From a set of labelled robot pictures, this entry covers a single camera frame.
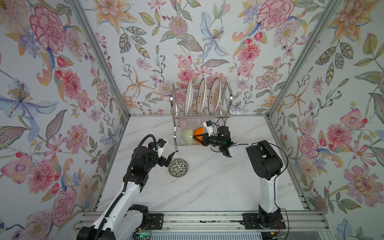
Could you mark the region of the brown rimmed plate right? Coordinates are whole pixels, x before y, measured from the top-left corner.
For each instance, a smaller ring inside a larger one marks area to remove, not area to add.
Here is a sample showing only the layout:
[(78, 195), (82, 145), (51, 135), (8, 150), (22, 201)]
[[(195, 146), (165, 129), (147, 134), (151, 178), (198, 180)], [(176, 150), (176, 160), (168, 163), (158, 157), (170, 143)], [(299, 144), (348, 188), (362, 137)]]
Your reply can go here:
[(219, 108), (222, 95), (222, 84), (219, 78), (215, 78), (209, 94), (209, 113), (213, 115)]

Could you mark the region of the white plate left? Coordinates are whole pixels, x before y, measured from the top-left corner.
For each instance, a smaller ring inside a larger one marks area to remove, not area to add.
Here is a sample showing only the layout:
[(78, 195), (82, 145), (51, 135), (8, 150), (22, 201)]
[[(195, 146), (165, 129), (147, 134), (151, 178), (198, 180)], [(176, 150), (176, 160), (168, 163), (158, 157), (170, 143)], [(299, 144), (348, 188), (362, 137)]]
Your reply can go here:
[(194, 88), (193, 88), (193, 81), (190, 80), (188, 82), (187, 90), (186, 90), (186, 100), (185, 100), (185, 115), (189, 114), (189, 111), (193, 104), (193, 94), (194, 94)]

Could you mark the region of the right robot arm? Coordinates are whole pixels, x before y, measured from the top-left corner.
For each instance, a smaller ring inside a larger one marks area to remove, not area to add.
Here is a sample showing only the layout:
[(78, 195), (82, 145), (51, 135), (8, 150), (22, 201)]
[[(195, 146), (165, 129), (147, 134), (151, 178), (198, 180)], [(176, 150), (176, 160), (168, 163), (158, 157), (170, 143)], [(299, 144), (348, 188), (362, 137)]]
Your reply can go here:
[(283, 161), (276, 153), (273, 145), (266, 140), (250, 144), (234, 143), (229, 127), (220, 126), (214, 134), (213, 127), (198, 128), (192, 131), (191, 139), (202, 146), (218, 147), (219, 152), (228, 158), (245, 158), (250, 160), (252, 168), (260, 178), (261, 201), (259, 205), (258, 223), (263, 228), (271, 228), (272, 224), (282, 216), (277, 205), (276, 181), (282, 173)]

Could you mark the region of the chrome two-tier dish rack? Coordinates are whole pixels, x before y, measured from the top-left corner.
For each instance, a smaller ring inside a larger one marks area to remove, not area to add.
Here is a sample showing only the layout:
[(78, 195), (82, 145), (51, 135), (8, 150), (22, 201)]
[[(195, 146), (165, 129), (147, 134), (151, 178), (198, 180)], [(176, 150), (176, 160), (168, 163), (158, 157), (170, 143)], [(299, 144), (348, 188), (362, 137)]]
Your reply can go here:
[(182, 140), (183, 131), (192, 127), (200, 127), (206, 121), (212, 121), (219, 123), (222, 121), (224, 125), (227, 124), (227, 118), (231, 117), (230, 107), (233, 103), (234, 96), (231, 85), (226, 82), (222, 86), (222, 95), (218, 110), (210, 115), (209, 113), (209, 94), (211, 88), (207, 87), (207, 98), (203, 112), (197, 114), (197, 98), (199, 87), (194, 88), (193, 104), (188, 115), (185, 115), (185, 100), (186, 100), (186, 88), (176, 88), (172, 85), (170, 94), (170, 103), (174, 124), (174, 145), (175, 151), (178, 152), (180, 147), (187, 147)]

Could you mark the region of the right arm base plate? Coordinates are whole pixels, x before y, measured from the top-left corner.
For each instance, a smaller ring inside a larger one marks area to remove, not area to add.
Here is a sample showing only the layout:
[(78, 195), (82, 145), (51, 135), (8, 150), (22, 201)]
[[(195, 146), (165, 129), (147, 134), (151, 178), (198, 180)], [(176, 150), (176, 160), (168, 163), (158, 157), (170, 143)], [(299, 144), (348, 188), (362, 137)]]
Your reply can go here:
[(244, 213), (242, 224), (246, 230), (285, 230), (286, 224), (281, 213)]

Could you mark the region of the patterned plate middle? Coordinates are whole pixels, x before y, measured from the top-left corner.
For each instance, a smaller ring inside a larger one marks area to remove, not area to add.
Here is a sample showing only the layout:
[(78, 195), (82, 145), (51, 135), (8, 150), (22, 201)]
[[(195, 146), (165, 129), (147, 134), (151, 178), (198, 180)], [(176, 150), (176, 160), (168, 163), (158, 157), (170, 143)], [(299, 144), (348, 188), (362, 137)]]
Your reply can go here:
[(203, 109), (206, 104), (206, 98), (207, 98), (207, 83), (205, 78), (202, 78), (198, 90), (198, 96), (197, 96), (197, 114), (200, 115), (203, 112)]

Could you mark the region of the orange bowl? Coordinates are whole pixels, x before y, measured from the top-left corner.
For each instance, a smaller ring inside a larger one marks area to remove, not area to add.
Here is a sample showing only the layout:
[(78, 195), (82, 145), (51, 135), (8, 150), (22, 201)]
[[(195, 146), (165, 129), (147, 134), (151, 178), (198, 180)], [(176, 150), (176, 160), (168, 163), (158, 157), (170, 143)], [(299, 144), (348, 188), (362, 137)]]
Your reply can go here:
[(203, 143), (203, 138), (204, 138), (204, 128), (199, 127), (194, 130), (193, 133), (193, 140), (198, 144), (201, 145)]

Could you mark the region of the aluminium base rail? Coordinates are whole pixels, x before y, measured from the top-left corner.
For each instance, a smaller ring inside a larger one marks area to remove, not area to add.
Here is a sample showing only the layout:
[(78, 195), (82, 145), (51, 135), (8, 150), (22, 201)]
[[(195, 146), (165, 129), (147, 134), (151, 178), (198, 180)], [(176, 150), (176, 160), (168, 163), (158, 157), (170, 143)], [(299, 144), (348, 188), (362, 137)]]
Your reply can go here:
[(313, 211), (284, 211), (283, 219), (270, 229), (252, 224), (250, 216), (256, 212), (150, 212), (154, 219), (155, 232), (271, 232), (282, 230), (290, 232), (328, 232), (329, 226), (320, 212)]

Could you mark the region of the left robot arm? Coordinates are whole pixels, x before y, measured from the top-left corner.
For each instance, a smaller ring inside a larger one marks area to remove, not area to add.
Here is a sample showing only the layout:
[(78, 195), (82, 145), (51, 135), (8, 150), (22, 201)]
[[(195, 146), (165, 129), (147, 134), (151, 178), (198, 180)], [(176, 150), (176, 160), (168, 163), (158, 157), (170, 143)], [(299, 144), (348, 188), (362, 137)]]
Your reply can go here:
[(166, 143), (151, 143), (137, 147), (132, 155), (123, 184), (101, 216), (90, 226), (82, 227), (77, 240), (128, 240), (149, 225), (147, 206), (134, 204), (155, 166), (168, 167), (174, 154), (163, 157)]

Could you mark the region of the red patterned bowl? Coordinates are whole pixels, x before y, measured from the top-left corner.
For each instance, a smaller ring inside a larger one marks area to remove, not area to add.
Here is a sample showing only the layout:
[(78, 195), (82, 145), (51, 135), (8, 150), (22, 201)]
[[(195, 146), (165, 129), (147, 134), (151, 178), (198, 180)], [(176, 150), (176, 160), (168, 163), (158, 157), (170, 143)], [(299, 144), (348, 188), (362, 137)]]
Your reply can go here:
[(173, 159), (168, 166), (169, 174), (175, 178), (183, 177), (189, 170), (188, 163), (183, 159)]

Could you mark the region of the pale green bowl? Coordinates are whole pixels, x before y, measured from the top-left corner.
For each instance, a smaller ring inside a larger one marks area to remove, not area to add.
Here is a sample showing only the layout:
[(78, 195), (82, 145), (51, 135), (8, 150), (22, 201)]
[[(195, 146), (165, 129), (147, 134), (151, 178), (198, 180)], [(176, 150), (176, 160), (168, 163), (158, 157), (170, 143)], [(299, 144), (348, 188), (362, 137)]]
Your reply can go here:
[(183, 131), (182, 140), (186, 145), (192, 145), (194, 143), (194, 129), (185, 129)]

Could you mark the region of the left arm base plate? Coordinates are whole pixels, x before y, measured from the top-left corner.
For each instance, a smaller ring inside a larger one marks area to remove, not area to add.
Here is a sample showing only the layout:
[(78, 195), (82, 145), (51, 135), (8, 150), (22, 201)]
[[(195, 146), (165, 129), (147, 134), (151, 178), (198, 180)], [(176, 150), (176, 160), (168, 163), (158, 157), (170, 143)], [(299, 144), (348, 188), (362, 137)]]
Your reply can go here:
[(141, 230), (162, 230), (164, 224), (164, 214), (142, 214), (143, 219), (140, 225), (135, 228), (136, 231)]

